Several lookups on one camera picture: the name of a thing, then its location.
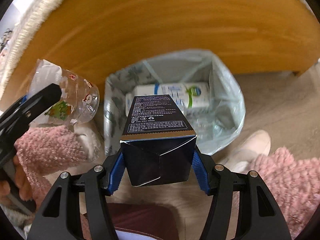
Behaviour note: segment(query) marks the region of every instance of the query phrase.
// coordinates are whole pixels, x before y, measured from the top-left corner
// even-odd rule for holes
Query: plastic bag
[[[104,98],[105,154],[120,147],[125,115],[125,95],[137,85],[155,83],[208,82],[210,106],[187,113],[196,133],[197,145],[213,155],[230,144],[244,124],[244,98],[238,83],[218,56],[207,50],[184,50],[142,60],[106,79]]]

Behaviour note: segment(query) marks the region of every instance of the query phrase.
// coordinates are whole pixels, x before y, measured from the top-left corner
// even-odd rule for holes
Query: floor
[[[297,78],[290,72],[236,76],[243,91],[247,114],[244,128],[217,161],[258,129],[270,133],[271,151],[286,146],[297,159],[320,157],[320,67],[313,66]],[[199,189],[193,171],[187,182],[153,187],[131,187],[125,173],[119,190],[108,202],[157,203],[171,209],[180,240],[199,239],[211,197]],[[236,221],[230,223],[230,234]]]

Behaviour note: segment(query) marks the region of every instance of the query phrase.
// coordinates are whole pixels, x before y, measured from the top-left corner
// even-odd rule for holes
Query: plastic bottle
[[[94,117],[100,100],[96,85],[47,60],[38,62],[28,96],[34,95],[51,83],[60,86],[61,99],[35,119],[37,124],[69,125],[88,122]]]

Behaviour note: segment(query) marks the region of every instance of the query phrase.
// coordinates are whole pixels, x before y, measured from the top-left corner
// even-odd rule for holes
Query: metal screw
[[[250,171],[249,174],[251,177],[254,177],[254,178],[258,177],[258,173],[256,171]]]
[[[67,178],[69,176],[69,173],[67,173],[67,172],[63,172],[63,173],[61,173],[61,175],[60,175],[60,177],[62,178],[62,179],[65,179],[65,178]]]
[[[93,169],[94,169],[95,172],[100,172],[100,171],[103,170],[103,167],[101,165],[97,165]]]
[[[223,169],[224,169],[223,165],[221,165],[221,164],[217,164],[214,168],[215,168],[217,171],[223,171]]]

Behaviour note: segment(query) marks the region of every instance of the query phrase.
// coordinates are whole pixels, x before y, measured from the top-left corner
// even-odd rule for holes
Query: human hand
[[[19,163],[17,156],[13,158],[13,164],[16,169],[14,182],[19,189],[19,196],[22,200],[27,201],[32,198],[31,185],[27,179],[22,166]],[[11,200],[7,198],[10,193],[10,185],[7,181],[0,181],[0,203],[10,207],[12,205]]]

